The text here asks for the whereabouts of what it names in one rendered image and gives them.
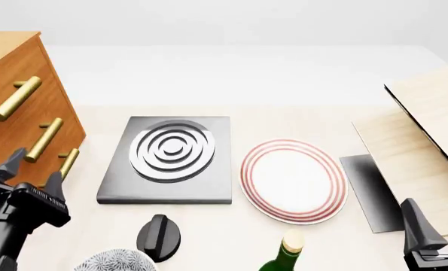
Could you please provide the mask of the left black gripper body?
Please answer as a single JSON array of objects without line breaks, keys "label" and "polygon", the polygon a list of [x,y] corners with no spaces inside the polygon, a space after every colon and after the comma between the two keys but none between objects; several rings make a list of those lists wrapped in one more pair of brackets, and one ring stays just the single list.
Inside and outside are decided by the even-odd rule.
[{"label": "left black gripper body", "polygon": [[55,227],[62,227],[71,220],[66,201],[63,202],[27,182],[11,187],[0,181],[0,206],[3,205],[34,215],[37,222]]}]

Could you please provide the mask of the flat black stove plate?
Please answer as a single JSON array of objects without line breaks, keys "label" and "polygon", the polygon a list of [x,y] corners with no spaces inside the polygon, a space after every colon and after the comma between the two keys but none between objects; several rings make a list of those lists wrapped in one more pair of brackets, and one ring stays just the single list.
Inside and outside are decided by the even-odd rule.
[{"label": "flat black stove plate", "polygon": [[232,203],[229,117],[130,117],[100,204]]}]

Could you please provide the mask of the pale wooden box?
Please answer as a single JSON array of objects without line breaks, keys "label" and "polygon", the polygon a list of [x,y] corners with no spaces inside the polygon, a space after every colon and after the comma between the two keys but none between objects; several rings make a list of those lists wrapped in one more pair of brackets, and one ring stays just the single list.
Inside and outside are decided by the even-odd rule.
[{"label": "pale wooden box", "polygon": [[448,65],[384,88],[396,106],[353,126],[395,199],[448,236]]}]

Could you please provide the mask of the green glass bottle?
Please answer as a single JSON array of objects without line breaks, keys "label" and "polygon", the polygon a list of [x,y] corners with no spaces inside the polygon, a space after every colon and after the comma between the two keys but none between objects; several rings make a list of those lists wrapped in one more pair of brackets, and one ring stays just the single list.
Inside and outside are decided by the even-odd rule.
[{"label": "green glass bottle", "polygon": [[303,247],[303,232],[289,230],[282,237],[276,258],[265,263],[258,271],[294,271],[294,266]]}]

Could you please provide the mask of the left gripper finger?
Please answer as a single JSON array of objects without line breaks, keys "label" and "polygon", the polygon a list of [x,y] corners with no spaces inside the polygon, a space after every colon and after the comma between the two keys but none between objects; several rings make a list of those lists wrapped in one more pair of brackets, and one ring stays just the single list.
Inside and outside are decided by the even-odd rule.
[{"label": "left gripper finger", "polygon": [[61,171],[51,173],[50,177],[47,179],[47,182],[44,186],[44,191],[46,193],[49,193],[51,196],[65,202],[66,199],[64,197],[62,190],[62,181],[63,178]]},{"label": "left gripper finger", "polygon": [[26,156],[25,148],[18,148],[9,158],[0,164],[0,181],[7,181],[14,178],[19,170],[20,162]]}]

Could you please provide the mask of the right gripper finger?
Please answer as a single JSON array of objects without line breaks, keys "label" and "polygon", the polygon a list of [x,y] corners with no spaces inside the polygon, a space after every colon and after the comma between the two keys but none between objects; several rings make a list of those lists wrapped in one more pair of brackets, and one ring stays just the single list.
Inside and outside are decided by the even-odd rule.
[{"label": "right gripper finger", "polygon": [[401,203],[404,221],[404,254],[413,251],[437,251],[448,245],[448,241],[428,222],[422,210],[412,198]]}]

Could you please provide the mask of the round black stove knob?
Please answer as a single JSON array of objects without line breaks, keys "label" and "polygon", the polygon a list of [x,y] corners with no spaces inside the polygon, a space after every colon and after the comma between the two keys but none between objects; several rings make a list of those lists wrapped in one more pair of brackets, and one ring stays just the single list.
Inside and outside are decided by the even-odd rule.
[{"label": "round black stove knob", "polygon": [[178,225],[163,214],[157,214],[144,225],[137,236],[136,247],[155,263],[174,256],[181,244]]}]

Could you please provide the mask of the wooden cabinet with drawers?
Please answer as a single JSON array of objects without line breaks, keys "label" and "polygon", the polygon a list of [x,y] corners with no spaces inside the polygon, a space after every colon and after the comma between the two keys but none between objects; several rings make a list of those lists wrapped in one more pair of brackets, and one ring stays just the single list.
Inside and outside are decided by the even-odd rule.
[{"label": "wooden cabinet with drawers", "polygon": [[[41,45],[42,52],[43,52],[44,56],[47,57],[50,67],[51,67],[52,71],[54,72],[54,75],[56,76],[56,82],[58,83],[59,87],[61,88],[62,94],[67,96],[67,94],[63,88],[63,85],[56,73],[56,70],[53,67],[50,57],[48,56],[47,51],[44,48],[44,45],[42,44],[39,32],[25,32],[25,31],[0,32],[0,59],[3,58],[4,56],[7,56],[10,52],[17,49],[19,46],[21,46],[22,44],[24,44],[25,42],[27,42],[33,38],[36,38],[39,41],[39,43]],[[46,184],[46,182],[44,184],[40,184],[36,187],[43,187],[43,186],[45,186],[45,184]]]}]

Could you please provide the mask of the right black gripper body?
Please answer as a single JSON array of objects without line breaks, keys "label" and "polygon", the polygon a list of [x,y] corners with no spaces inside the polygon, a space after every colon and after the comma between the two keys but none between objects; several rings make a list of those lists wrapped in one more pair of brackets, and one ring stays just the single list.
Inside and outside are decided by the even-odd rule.
[{"label": "right black gripper body", "polygon": [[438,250],[409,251],[404,261],[409,271],[448,271],[448,254]]}]

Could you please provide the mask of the patterned grey-white bowl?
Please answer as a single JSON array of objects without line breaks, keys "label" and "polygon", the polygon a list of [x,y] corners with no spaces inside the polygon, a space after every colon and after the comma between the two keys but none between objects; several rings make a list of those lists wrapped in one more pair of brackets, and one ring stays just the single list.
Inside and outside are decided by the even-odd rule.
[{"label": "patterned grey-white bowl", "polygon": [[138,250],[112,249],[89,257],[73,271],[159,271],[155,262]]}]

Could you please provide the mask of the dark grey flat panel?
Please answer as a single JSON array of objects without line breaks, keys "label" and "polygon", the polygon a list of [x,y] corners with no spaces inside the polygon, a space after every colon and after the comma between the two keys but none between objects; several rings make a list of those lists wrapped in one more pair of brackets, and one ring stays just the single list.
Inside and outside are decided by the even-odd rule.
[{"label": "dark grey flat panel", "polygon": [[401,207],[371,155],[341,157],[340,162],[374,233],[401,232]]}]

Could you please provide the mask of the white plate with red rings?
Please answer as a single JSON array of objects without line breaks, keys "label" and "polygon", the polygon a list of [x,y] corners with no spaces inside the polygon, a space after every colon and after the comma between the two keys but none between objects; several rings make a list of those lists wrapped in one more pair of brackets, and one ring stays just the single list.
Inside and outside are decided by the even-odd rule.
[{"label": "white plate with red rings", "polygon": [[243,158],[239,184],[266,216],[295,225],[317,224],[346,204],[349,184],[331,155],[308,142],[272,139]]}]

